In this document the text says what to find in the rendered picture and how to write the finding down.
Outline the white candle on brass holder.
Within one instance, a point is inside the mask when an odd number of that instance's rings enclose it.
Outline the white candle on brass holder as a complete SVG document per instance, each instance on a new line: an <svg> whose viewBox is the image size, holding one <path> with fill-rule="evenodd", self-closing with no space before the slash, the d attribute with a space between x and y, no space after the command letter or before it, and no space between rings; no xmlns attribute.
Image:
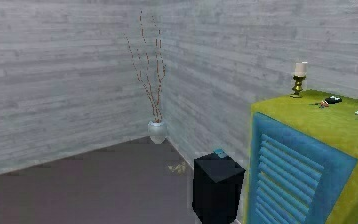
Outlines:
<svg viewBox="0 0 358 224"><path fill-rule="evenodd" d="M293 73L294 86L292 88L292 98L300 98L301 91L303 90L303 81L306 79L307 62L297 62Z"/></svg>

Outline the green cabinet with blue door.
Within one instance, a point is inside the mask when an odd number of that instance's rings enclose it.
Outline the green cabinet with blue door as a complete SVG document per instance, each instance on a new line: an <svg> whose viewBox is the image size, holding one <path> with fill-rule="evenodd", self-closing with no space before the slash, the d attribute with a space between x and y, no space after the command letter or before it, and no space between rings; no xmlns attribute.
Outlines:
<svg viewBox="0 0 358 224"><path fill-rule="evenodd" d="M251 105L243 224L358 224L358 99L328 96Z"/></svg>

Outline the black key fob with keys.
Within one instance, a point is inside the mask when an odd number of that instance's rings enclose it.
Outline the black key fob with keys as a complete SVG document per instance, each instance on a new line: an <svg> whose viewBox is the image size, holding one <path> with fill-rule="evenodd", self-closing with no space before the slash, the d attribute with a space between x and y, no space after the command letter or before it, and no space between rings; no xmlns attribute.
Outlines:
<svg viewBox="0 0 358 224"><path fill-rule="evenodd" d="M316 104L320 107L320 108L325 108L325 107L329 107L332 104L337 104L340 103L342 101L342 99L340 97L336 97L336 96L330 96L328 98L323 99L320 102L317 102Z"/></svg>

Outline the black bin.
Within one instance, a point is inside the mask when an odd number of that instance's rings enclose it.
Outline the black bin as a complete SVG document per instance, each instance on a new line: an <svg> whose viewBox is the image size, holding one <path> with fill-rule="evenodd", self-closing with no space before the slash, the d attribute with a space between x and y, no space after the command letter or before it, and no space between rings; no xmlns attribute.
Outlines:
<svg viewBox="0 0 358 224"><path fill-rule="evenodd" d="M202 224L236 219L245 172L222 149L194 160L192 208Z"/></svg>

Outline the white vase with red twigs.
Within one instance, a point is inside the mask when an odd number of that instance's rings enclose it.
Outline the white vase with red twigs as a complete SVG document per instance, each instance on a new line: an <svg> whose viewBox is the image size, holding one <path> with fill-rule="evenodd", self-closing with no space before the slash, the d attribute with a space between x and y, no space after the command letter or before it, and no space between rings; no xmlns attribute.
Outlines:
<svg viewBox="0 0 358 224"><path fill-rule="evenodd" d="M148 136L154 144L162 144L168 133L161 109L163 80L167 74L167 65L162 54L161 29L157 27L154 16L151 16L151 22L157 30L157 35L153 38L153 51L151 53L141 48L133 49L129 37L124 34L124 38L137 81L144 88L151 105L152 119L147 124Z"/></svg>

